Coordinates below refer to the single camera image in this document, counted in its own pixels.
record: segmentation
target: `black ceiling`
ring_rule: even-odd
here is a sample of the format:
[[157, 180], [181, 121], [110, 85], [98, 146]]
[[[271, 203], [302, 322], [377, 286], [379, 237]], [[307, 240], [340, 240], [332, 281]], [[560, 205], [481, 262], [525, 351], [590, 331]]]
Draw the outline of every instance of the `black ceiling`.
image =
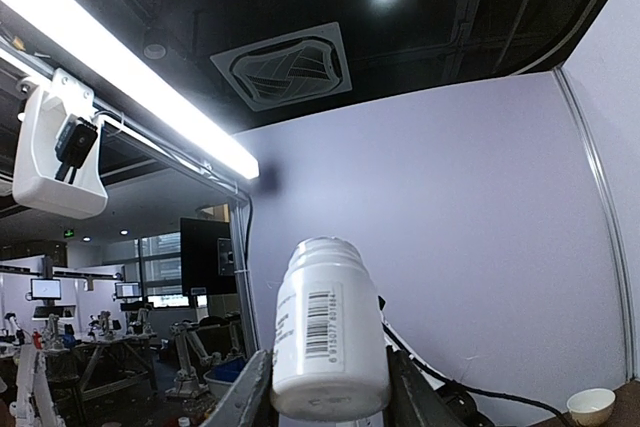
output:
[[[564, 60], [606, 0], [78, 0], [142, 57], [147, 29], [168, 55], [148, 65], [230, 132]], [[0, 19], [131, 113], [122, 96], [4, 8]], [[253, 112], [212, 54], [328, 22], [342, 32], [353, 90]], [[545, 54], [561, 47], [555, 55]]]

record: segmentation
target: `computer screen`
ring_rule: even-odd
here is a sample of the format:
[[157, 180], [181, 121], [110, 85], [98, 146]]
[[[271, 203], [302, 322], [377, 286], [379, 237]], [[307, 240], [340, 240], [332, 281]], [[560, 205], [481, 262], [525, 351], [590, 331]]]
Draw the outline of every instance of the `computer screen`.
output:
[[31, 298], [33, 300], [60, 300], [62, 289], [59, 280], [31, 279]]
[[118, 282], [116, 284], [116, 298], [136, 299], [138, 297], [142, 297], [138, 282]]

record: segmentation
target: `ceiling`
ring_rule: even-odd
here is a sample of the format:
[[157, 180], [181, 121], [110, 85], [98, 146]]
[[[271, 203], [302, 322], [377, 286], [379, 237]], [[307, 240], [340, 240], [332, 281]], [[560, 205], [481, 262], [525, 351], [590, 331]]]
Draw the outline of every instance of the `ceiling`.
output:
[[[78, 0], [116, 37], [194, 105], [230, 133], [368, 100], [515, 72], [548, 70], [564, 61], [606, 0]], [[339, 26], [349, 89], [314, 100], [255, 111], [214, 65], [218, 56], [256, 42], [329, 23]], [[0, 3], [0, 28], [19, 35], [28, 52], [49, 56], [96, 93], [161, 136], [172, 135], [151, 114], [117, 92]], [[145, 35], [161, 32], [167, 55], [143, 56]], [[16, 72], [0, 62], [0, 172], [10, 174], [22, 96]], [[185, 147], [180, 139], [176, 145]], [[145, 177], [163, 166], [117, 136], [103, 136], [100, 173], [113, 191], [109, 212], [77, 223], [28, 211], [0, 197], [0, 241], [58, 239], [78, 225], [98, 241], [114, 240], [120, 225], [143, 229], [176, 221], [197, 205], [173, 205]], [[198, 191], [195, 203], [211, 191]]]
[[66, 229], [80, 242], [91, 237], [91, 245], [105, 245], [129, 238], [147, 237], [180, 230], [180, 217], [196, 217], [200, 207], [226, 203], [217, 191], [164, 170], [107, 187], [109, 203], [97, 217], [74, 220], [48, 212], [25, 210], [0, 219], [0, 245], [31, 240], [64, 240]]

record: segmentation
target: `red object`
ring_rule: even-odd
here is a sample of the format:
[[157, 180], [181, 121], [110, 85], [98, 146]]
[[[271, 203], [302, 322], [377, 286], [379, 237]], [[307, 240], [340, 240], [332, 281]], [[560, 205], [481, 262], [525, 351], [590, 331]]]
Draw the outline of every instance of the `red object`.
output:
[[40, 332], [38, 332], [37, 330], [33, 333], [33, 345], [36, 346], [36, 349], [38, 350], [42, 350], [42, 336], [40, 335]]

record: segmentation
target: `white plastic mount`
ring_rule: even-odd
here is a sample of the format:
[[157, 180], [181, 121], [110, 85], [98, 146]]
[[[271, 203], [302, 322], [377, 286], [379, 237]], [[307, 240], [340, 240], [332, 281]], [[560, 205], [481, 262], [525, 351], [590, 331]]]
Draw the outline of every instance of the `white plastic mount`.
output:
[[73, 185], [55, 179], [60, 167], [55, 146], [69, 115], [91, 121], [96, 113], [93, 90], [61, 69], [50, 84], [34, 86], [29, 92], [20, 129], [13, 172], [13, 197], [26, 207], [54, 214], [86, 219], [107, 206], [107, 192], [98, 173], [102, 123], [98, 139]]

